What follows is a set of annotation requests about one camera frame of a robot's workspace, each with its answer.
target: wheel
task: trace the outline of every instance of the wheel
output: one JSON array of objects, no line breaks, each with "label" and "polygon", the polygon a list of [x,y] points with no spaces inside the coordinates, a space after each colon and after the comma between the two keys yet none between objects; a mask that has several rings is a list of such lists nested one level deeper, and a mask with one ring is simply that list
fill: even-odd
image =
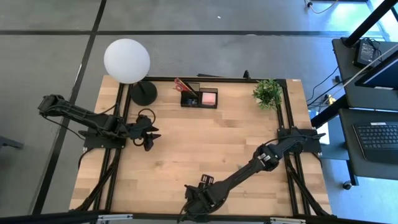
[{"label": "wheel", "polygon": [[353,186],[353,185],[351,184],[351,181],[350,181],[350,180],[348,180],[348,181],[346,181],[345,183],[343,183],[343,188],[346,189],[346,190],[351,189],[352,186]]}]

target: desk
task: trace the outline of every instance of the desk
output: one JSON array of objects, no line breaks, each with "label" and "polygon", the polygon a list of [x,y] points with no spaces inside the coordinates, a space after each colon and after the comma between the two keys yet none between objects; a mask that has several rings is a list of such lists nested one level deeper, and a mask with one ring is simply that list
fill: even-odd
[{"label": "desk", "polygon": [[[202,174],[212,175],[215,181],[223,180],[246,165],[258,145],[276,138],[277,113],[258,108],[251,96],[255,83],[201,83],[201,87],[218,88],[216,110],[182,108],[180,93],[173,90],[174,82],[153,83],[158,97],[147,107],[156,113],[154,126],[160,129],[158,133],[162,137],[154,141],[149,152],[127,141],[119,163],[112,212],[179,214],[185,203],[184,184],[197,185]],[[104,76],[95,108],[97,113],[114,104],[118,86],[111,77]],[[301,81],[287,80],[287,90],[295,125],[310,128]],[[127,122],[134,122],[142,108],[132,102]],[[94,149],[83,158],[70,208],[79,206],[93,190],[103,155],[103,149]],[[301,160],[307,187],[318,203],[331,212],[319,161],[310,153],[303,153]],[[103,190],[100,208],[104,208],[106,192],[107,187]],[[302,203],[299,192],[296,187],[297,201]],[[292,215],[283,160],[272,172],[260,172],[233,189],[226,203],[214,214]]]},{"label": "desk", "polygon": [[[339,67],[342,80],[351,78],[361,69],[352,64],[355,55],[355,48],[345,47],[341,39],[332,40],[333,50],[335,51],[337,64]],[[380,42],[380,51],[383,54],[391,47],[395,46],[396,42]],[[346,94],[334,102],[331,106],[327,107],[316,117],[311,119],[313,127],[319,128],[337,115],[340,108],[371,108],[380,110],[394,110],[398,111],[398,91],[387,91],[374,89],[369,87],[356,86],[354,83],[357,79],[349,83],[344,90]]]},{"label": "desk", "polygon": [[397,121],[398,113],[340,109],[339,115],[348,145],[348,168],[350,171],[351,183],[353,185],[358,184],[353,175],[398,180],[398,165],[369,162],[363,157],[359,142],[356,139],[353,129],[353,124],[357,122],[372,122],[379,120]]}]

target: floor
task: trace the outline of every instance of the floor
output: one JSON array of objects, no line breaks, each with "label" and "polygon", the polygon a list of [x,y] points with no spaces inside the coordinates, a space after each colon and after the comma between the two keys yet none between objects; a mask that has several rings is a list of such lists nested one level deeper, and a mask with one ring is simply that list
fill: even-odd
[{"label": "floor", "polygon": [[[370,3],[376,7],[380,1]],[[72,88],[80,84],[79,79],[76,81],[77,75],[84,75],[76,104],[92,110],[102,76],[106,74],[103,54],[112,41],[132,38],[142,43],[151,57],[149,75],[206,73],[241,77],[243,71],[249,70],[256,78],[299,78],[306,97],[310,98],[312,88],[337,66],[331,40],[349,35],[371,12],[369,3],[363,2],[339,2],[323,14],[314,14],[305,8],[303,1],[296,0],[109,0],[99,23],[100,31],[172,30],[173,34],[181,35],[107,34],[97,35],[93,43],[89,35],[72,35],[76,33],[71,30],[92,30],[100,4],[101,0],[0,2],[0,135],[25,144],[23,150],[8,147],[0,150],[0,217],[31,213],[40,189],[53,140],[58,134],[58,126],[38,114],[42,97],[56,93],[68,98]],[[314,8],[322,10],[330,4],[317,1]],[[398,41],[393,32],[398,30],[397,23],[391,22],[390,14],[385,18],[368,36]],[[37,32],[16,32],[18,30]],[[43,35],[44,30],[56,32]],[[189,30],[275,32],[189,35]],[[86,50],[90,44],[93,44],[91,52]],[[85,53],[90,56],[87,64]],[[315,90],[315,96],[332,85],[332,80],[326,81]],[[75,123],[69,127],[83,129]],[[81,140],[67,133],[44,213],[68,210],[81,145]],[[322,162],[335,215],[398,222],[397,181],[359,178],[360,186],[345,191],[341,188],[348,180],[345,162]],[[154,221],[135,220],[134,223]]]}]

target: red scissors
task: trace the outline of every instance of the red scissors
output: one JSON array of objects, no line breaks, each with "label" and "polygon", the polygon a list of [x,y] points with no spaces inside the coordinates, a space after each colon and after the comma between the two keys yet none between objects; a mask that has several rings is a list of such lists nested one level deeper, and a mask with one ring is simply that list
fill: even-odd
[{"label": "red scissors", "polygon": [[174,83],[176,84],[175,89],[177,91],[187,91],[192,93],[193,95],[197,96],[183,81],[179,78],[174,79]]}]

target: keyboard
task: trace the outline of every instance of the keyboard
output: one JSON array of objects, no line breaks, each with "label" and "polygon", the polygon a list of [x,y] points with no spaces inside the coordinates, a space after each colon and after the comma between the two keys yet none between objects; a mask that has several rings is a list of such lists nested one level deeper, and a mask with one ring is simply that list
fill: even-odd
[{"label": "keyboard", "polygon": [[366,160],[398,164],[398,122],[358,123],[353,127]]}]

